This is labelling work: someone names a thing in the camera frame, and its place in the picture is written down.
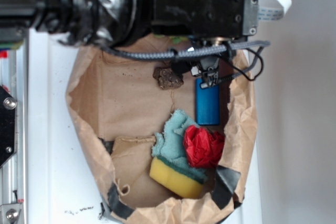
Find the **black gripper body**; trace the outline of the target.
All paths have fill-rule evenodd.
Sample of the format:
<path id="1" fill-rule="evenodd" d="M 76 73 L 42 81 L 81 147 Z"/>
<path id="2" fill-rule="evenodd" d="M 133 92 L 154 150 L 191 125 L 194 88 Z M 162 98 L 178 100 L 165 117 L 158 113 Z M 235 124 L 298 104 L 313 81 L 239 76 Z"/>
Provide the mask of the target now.
<path id="1" fill-rule="evenodd" d="M 257 32 L 258 0 L 153 0 L 154 34 L 246 38 Z"/>

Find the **black taped robot arm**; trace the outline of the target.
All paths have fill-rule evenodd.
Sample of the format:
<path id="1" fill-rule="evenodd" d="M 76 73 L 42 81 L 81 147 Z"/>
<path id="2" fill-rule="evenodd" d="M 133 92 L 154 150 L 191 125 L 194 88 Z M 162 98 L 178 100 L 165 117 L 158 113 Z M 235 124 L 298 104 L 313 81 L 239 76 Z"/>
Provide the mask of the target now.
<path id="1" fill-rule="evenodd" d="M 246 40 L 256 33 L 258 0 L 1 0 L 1 44 L 30 29 L 62 34 L 69 46 L 124 47 L 147 34 Z"/>

